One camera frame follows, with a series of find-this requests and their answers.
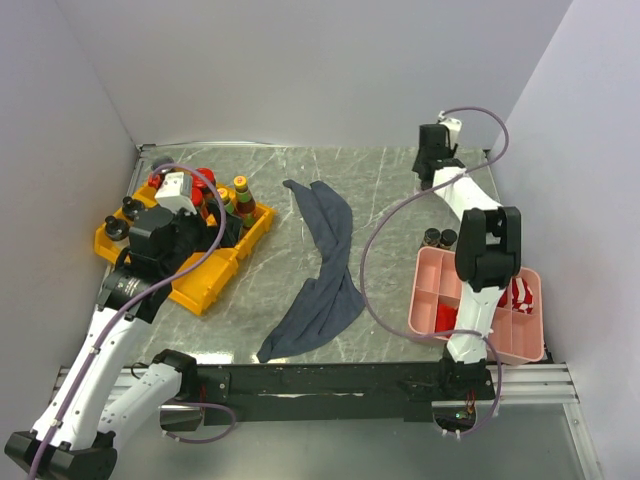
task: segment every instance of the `pink plastic bin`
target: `pink plastic bin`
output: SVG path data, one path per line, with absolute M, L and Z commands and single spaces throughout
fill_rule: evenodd
M 540 277 L 528 268 L 522 268 L 518 276 L 527 281 L 533 292 L 533 312 L 526 314 L 511 310 L 509 286 L 507 305 L 496 309 L 493 333 L 489 336 L 500 355 L 500 361 L 509 365 L 537 362 L 544 355 Z M 455 253 L 432 247 L 420 249 L 409 309 L 409 329 L 417 334 L 433 333 L 438 303 L 457 308 L 461 292 L 462 282 L 456 273 Z M 436 337 L 417 341 L 433 345 L 444 344 L 447 339 Z M 493 360 L 491 352 L 488 354 L 489 359 Z

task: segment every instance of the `gray marble surface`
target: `gray marble surface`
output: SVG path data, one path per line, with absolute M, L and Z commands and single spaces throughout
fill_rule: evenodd
M 171 155 L 194 167 L 209 167 L 218 181 L 230 184 L 238 174 L 249 178 L 256 199 L 278 210 L 271 231 L 238 274 L 227 284 L 206 314 L 197 317 L 167 301 L 151 333 L 134 349 L 131 362 L 149 362 L 164 348 L 188 353 L 201 364 L 256 363 L 256 352 L 280 322 L 306 278 L 316 278 L 320 256 L 290 190 L 282 181 L 303 185 L 322 180 L 342 195 L 353 210 L 353 242 L 349 262 L 359 285 L 359 262 L 376 223 L 398 201 L 418 191 L 411 172 L 415 148 L 303 148 L 274 146 L 182 145 L 146 147 L 132 184 L 146 179 L 153 160 Z M 481 150 L 460 150 L 468 166 L 484 161 Z M 488 169 L 473 174 L 478 184 L 497 198 Z M 383 319 L 401 329 L 407 316 L 416 254 L 429 227 L 459 228 L 455 215 L 436 195 L 421 198 L 399 211 L 380 232 L 367 262 L 367 293 Z M 430 361 L 442 354 L 394 337 L 365 310 L 332 342 L 287 363 Z

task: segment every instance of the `gray floor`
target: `gray floor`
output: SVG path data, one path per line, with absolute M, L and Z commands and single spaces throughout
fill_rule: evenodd
M 146 179 L 152 161 L 160 155 L 192 166 L 212 168 L 218 181 L 249 177 L 256 199 L 278 210 L 272 231 L 245 259 L 218 302 L 201 318 L 168 301 L 158 313 L 151 335 L 134 349 L 130 361 L 150 361 L 164 348 L 183 351 L 199 363 L 255 363 L 255 353 L 278 324 L 305 279 L 317 277 L 320 256 L 291 192 L 282 186 L 288 178 L 301 184 L 321 179 L 334 188 L 353 210 L 354 231 L 350 270 L 358 285 L 362 249 L 376 223 L 390 207 L 417 191 L 411 172 L 414 148 L 303 148 L 303 147 L 151 147 L 137 184 Z M 461 150 L 469 166 L 484 161 L 480 149 Z M 497 198 L 488 170 L 473 174 L 478 184 Z M 429 227 L 458 228 L 455 215 L 435 195 L 406 207 L 385 226 L 367 263 L 367 286 L 383 318 L 407 327 L 417 249 Z M 417 345 L 389 335 L 364 312 L 330 344 L 297 357 L 276 360 L 291 363 L 380 362 L 437 360 L 442 348 Z
M 559 405 L 504 406 L 460 443 L 431 424 L 368 420 L 249 423 L 218 443 L 185 445 L 162 438 L 153 418 L 128 445 L 115 480 L 583 478 Z

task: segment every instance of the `gray wall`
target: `gray wall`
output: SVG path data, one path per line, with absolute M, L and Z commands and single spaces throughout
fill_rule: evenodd
M 640 31 L 636 0 L 575 0 L 511 114 L 495 168 L 543 279 L 546 338 L 567 360 L 607 479 L 638 478 Z
M 570 0 L 58 0 L 136 143 L 414 145 L 511 112 Z M 462 141 L 490 147 L 477 120 Z
M 135 148 L 54 2 L 0 3 L 0 442 L 28 430 L 75 357 L 104 263 L 92 230 Z M 24 474 L 3 454 L 0 478 Z

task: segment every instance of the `yellow basket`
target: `yellow basket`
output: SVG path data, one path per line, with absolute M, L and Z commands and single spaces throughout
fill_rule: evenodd
M 227 190 L 229 190 L 231 201 L 235 203 L 235 191 L 232 188 L 227 188 Z M 156 205 L 155 193 L 155 188 L 144 185 L 132 196 L 144 203 L 145 207 L 151 208 Z M 218 294 L 231 277 L 237 273 L 238 260 L 242 260 L 249 255 L 260 237 L 271 229 L 276 210 L 257 203 L 256 214 L 256 223 L 245 233 L 235 247 L 218 248 L 199 268 L 174 281 L 172 284 L 173 291 L 169 298 L 196 315 L 202 315 L 216 301 Z M 121 208 L 113 215 L 116 218 L 125 218 Z M 207 223 L 213 224 L 214 222 L 213 216 L 210 215 Z M 104 223 L 96 230 L 93 249 L 98 255 L 111 263 L 115 263 L 120 254 L 120 247 L 107 237 Z M 193 265 L 202 255 L 204 253 L 194 253 L 184 263 L 180 271 Z

